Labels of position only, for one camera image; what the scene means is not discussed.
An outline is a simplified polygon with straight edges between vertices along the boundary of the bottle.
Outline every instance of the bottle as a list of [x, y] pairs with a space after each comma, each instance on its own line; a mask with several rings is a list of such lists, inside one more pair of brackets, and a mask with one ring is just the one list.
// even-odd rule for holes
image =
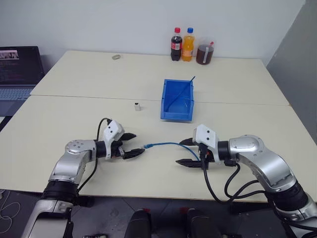
[[183, 51], [182, 51], [182, 59], [184, 61], [190, 61], [193, 56], [193, 50], [194, 50], [194, 40], [195, 37], [193, 36], [194, 29], [189, 27], [187, 29], [187, 35], [184, 36], [184, 45], [183, 45]]
[[196, 62], [202, 65], [209, 64], [213, 54], [213, 41], [209, 45], [200, 45], [197, 49]]
[[172, 37], [172, 41], [170, 44], [170, 48], [171, 48], [170, 56], [172, 58], [172, 61], [179, 61], [181, 52], [182, 52], [183, 39], [179, 33], [180, 33], [180, 28], [175, 27], [175, 35]]

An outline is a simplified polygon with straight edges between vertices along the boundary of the laptop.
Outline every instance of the laptop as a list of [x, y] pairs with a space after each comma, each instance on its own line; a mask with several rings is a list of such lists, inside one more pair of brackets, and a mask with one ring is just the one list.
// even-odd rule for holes
[[43, 77], [37, 46], [0, 47], [0, 117], [13, 116]]

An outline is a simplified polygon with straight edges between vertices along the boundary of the orange soda bottle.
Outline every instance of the orange soda bottle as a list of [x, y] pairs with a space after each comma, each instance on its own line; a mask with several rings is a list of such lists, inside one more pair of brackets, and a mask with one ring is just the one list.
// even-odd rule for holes
[[182, 60], [183, 61], [191, 61], [194, 50], [194, 40], [193, 36], [194, 29], [189, 27], [187, 29], [187, 35], [184, 36], [183, 50], [182, 50]]

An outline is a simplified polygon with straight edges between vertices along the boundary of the bottle label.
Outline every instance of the bottle label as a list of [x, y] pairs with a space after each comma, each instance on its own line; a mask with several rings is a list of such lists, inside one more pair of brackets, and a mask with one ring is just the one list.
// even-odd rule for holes
[[193, 56], [193, 51], [183, 49], [182, 56], [191, 57]]
[[176, 44], [176, 43], [171, 42], [171, 43], [170, 43], [170, 47], [171, 47], [173, 50], [180, 50], [180, 49], [182, 49], [182, 43]]

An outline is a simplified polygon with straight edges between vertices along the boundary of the blue plastic bin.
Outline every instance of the blue plastic bin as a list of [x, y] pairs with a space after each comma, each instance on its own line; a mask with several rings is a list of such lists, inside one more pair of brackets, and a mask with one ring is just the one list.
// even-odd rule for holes
[[166, 79], [164, 81], [160, 118], [191, 121], [193, 109], [193, 81]]

